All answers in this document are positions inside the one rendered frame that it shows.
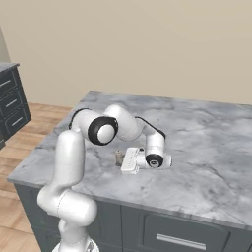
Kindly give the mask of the dark grey island cabinet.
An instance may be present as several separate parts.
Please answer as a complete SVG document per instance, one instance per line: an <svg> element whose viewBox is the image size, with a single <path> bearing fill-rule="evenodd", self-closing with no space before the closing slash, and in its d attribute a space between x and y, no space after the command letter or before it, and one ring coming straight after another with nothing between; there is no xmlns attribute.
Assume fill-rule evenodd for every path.
<svg viewBox="0 0 252 252"><path fill-rule="evenodd" d="M155 252L143 244L144 218L159 215L198 221L229 232L223 252L252 252L252 198L215 186L150 189L131 183L73 189L96 201L120 206L122 252Z"/></svg>

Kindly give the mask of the dark grey cabinet door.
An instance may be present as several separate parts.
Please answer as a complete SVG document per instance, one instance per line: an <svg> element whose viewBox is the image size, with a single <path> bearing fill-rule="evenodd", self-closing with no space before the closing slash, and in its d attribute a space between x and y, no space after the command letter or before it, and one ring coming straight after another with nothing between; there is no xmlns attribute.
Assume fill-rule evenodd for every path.
<svg viewBox="0 0 252 252"><path fill-rule="evenodd" d="M97 201L97 215L87 227L99 252L122 252L121 209L119 205Z"/></svg>

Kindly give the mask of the dark grey drawer front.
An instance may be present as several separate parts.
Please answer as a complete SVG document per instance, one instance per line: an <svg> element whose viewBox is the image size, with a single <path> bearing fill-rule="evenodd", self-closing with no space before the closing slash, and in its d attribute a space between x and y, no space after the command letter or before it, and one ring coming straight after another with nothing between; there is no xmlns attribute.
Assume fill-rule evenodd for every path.
<svg viewBox="0 0 252 252"><path fill-rule="evenodd" d="M207 250L156 240L157 233L205 243ZM144 218L143 244L155 252L223 252L228 239L226 229L211 224L159 215Z"/></svg>

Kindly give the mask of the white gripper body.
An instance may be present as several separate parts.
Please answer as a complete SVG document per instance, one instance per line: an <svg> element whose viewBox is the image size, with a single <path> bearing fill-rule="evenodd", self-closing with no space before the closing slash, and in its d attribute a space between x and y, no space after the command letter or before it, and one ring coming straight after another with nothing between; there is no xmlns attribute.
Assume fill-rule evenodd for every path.
<svg viewBox="0 0 252 252"><path fill-rule="evenodd" d="M139 171L137 165L138 148L128 148L126 150L120 170L123 174L136 174Z"/></svg>

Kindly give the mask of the dark blue drawer unit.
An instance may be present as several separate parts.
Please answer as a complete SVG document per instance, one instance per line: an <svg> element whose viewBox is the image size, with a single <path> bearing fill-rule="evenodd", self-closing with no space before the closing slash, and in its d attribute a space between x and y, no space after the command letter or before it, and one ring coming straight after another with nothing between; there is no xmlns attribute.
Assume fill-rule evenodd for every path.
<svg viewBox="0 0 252 252"><path fill-rule="evenodd" d="M0 62L0 150L32 120L19 66L19 63Z"/></svg>

